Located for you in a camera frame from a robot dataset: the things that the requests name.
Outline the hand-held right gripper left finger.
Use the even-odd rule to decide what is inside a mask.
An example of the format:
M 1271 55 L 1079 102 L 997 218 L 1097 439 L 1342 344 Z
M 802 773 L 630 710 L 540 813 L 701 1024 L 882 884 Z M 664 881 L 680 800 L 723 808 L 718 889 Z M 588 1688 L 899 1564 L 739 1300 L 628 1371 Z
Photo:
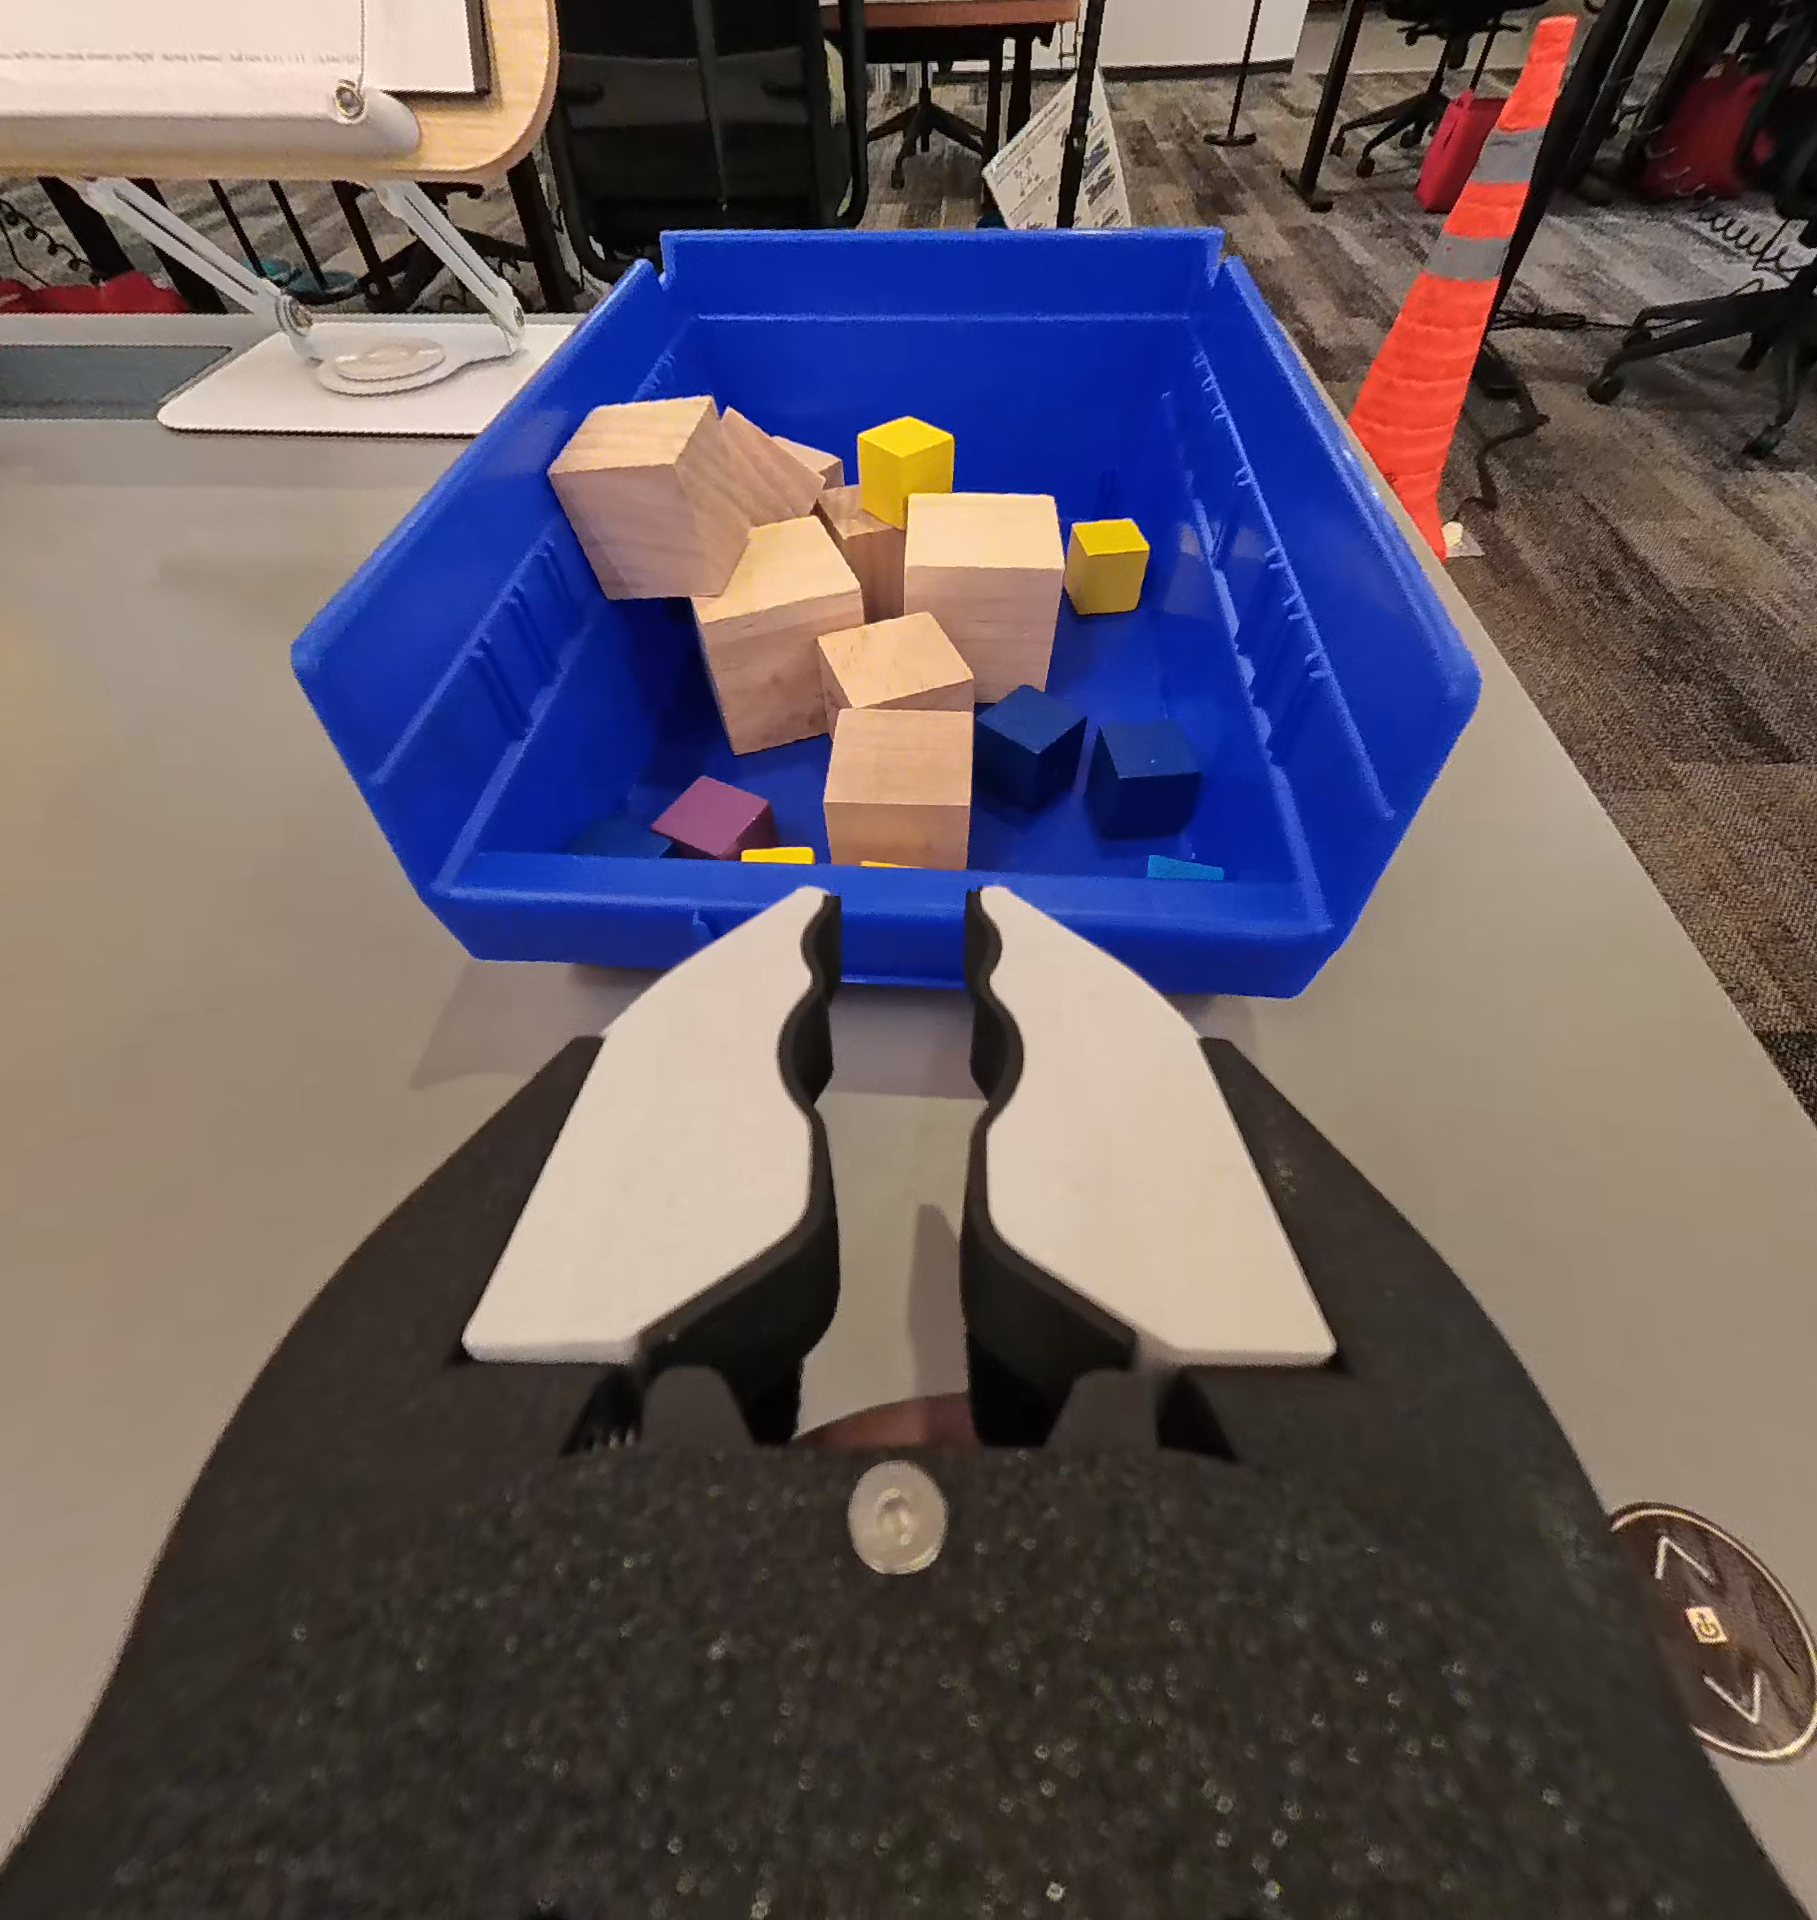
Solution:
M 821 1115 L 841 900 L 806 884 L 661 975 L 601 1034 L 462 1334 L 479 1363 L 599 1365 L 638 1397 L 718 1376 L 791 1443 L 840 1305 Z

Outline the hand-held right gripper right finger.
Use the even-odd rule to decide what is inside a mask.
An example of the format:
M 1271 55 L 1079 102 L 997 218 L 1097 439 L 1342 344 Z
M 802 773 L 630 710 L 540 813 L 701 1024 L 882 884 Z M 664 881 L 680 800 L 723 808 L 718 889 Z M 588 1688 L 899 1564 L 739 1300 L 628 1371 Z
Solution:
M 1082 1381 L 1304 1371 L 1335 1337 L 1202 1037 L 1007 886 L 968 892 L 961 1299 L 978 1439 L 1036 1450 Z

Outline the pile of mixed wooden cubes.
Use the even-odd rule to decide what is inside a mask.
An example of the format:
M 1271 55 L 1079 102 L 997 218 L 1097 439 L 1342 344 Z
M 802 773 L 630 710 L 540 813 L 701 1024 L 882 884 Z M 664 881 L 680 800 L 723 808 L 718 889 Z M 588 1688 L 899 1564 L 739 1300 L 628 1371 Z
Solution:
M 1048 689 L 1063 611 L 1145 606 L 1154 546 L 1044 493 L 964 493 L 946 427 L 824 454 L 708 397 L 602 403 L 549 467 L 610 604 L 683 601 L 735 757 L 827 742 L 827 856 L 962 872 L 976 805 L 1040 813 L 1082 773 L 1087 722 Z

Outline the blue plastic box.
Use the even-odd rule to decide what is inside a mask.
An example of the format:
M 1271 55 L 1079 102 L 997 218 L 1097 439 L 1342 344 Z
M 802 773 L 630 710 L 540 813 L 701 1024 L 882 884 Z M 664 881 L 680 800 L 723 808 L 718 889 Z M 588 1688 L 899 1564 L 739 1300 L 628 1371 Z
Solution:
M 291 669 L 434 919 L 479 962 L 666 969 L 785 892 L 586 854 L 690 782 L 824 852 L 823 739 L 731 754 L 684 604 L 610 601 L 547 469 L 602 403 L 713 399 L 852 453 L 912 416 L 972 493 L 1131 516 L 1139 611 L 1063 611 L 1047 689 L 1171 722 L 1188 822 L 1104 836 L 1079 797 L 990 805 L 968 872 L 810 879 L 849 983 L 956 988 L 1002 884 L 1175 995 L 1297 997 L 1353 935 L 1465 734 L 1479 670 L 1444 575 L 1212 229 L 693 233 L 631 269 L 295 642 Z

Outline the round black desk control panel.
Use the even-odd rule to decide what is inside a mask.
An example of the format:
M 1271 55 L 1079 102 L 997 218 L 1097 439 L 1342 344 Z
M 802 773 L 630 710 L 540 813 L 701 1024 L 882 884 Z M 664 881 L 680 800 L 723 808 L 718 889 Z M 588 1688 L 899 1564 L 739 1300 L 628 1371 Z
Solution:
M 1609 1532 L 1695 1741 L 1739 1763 L 1805 1758 L 1817 1744 L 1817 1639 L 1778 1577 L 1682 1506 L 1630 1503 Z

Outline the orange traffic cone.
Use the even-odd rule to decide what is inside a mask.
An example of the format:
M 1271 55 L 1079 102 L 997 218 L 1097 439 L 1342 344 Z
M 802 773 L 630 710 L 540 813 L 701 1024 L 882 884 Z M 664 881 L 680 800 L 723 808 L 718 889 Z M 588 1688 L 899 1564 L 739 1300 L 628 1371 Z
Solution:
M 1565 13 L 1537 28 L 1519 81 L 1353 403 L 1356 444 L 1435 559 L 1449 558 L 1439 516 L 1449 448 L 1573 38 Z

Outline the white printed sheet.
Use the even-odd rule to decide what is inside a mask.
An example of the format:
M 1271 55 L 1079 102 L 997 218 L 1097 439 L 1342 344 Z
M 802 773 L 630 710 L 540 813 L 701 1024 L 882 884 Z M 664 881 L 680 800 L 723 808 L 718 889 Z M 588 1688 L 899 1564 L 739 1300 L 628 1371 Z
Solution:
M 984 180 L 1001 227 L 1055 229 L 1075 88 L 1057 88 L 987 163 Z M 1079 230 L 1134 227 L 1114 115 L 1099 74 L 1093 79 L 1082 175 L 1072 220 Z

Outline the black office chair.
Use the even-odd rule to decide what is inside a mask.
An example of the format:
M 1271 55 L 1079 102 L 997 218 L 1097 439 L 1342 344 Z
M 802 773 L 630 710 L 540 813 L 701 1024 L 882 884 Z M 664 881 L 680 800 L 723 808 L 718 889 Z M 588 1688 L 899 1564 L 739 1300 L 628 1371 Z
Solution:
M 871 200 L 861 3 L 557 3 L 544 133 L 560 227 L 610 286 L 683 230 L 856 229 Z
M 1817 4 L 1793 4 L 1773 68 L 1742 122 L 1733 160 L 1797 229 L 1809 260 L 1784 284 L 1646 308 L 1589 381 L 1594 405 L 1616 403 L 1632 366 L 1742 340 L 1742 372 L 1764 366 L 1775 406 L 1744 456 L 1773 456 L 1817 373 Z

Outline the red bag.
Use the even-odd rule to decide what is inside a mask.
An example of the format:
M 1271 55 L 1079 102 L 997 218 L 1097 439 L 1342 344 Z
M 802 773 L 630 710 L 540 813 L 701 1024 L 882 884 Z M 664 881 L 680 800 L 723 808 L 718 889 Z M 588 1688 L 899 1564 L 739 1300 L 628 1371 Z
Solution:
M 1424 214 L 1447 217 L 1453 209 L 1505 108 L 1505 95 L 1481 95 L 1476 88 L 1465 88 L 1449 102 L 1415 183 L 1415 200 Z
M 1742 142 L 1768 75 L 1718 61 L 1681 92 L 1637 179 L 1646 201 L 1735 201 L 1747 186 Z

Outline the black tripod stand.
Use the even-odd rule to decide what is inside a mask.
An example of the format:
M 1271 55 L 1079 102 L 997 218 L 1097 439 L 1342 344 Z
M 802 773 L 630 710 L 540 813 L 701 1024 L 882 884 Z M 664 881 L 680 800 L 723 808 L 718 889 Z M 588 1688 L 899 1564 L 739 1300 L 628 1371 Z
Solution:
M 1099 79 L 1099 47 L 1104 23 L 1103 0 L 1079 4 L 1075 28 L 1075 70 L 1072 85 L 1070 115 L 1063 133 L 1060 167 L 1057 183 L 1055 227 L 1072 230 L 1079 209 L 1082 186 L 1087 180 L 1087 161 L 1091 130 L 1095 120 L 1095 90 Z

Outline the wooden board with instruction poster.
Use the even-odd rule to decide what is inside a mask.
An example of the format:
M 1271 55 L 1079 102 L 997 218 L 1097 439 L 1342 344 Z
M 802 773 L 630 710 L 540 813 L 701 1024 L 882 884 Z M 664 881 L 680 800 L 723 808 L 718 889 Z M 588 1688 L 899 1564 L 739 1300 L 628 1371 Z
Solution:
M 0 3 L 0 176 L 488 180 L 557 81 L 549 3 Z

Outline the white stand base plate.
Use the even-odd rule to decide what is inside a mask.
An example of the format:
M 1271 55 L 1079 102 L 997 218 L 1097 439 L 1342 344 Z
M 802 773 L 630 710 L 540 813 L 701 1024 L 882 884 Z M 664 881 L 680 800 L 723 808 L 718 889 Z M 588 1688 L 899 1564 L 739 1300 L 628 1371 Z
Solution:
M 544 370 L 575 319 L 525 319 L 512 290 L 421 185 L 378 180 L 375 194 L 479 300 L 479 319 L 317 321 L 129 180 L 82 185 L 94 209 L 272 322 L 269 336 L 165 399 L 157 425 L 181 434 L 466 441 Z

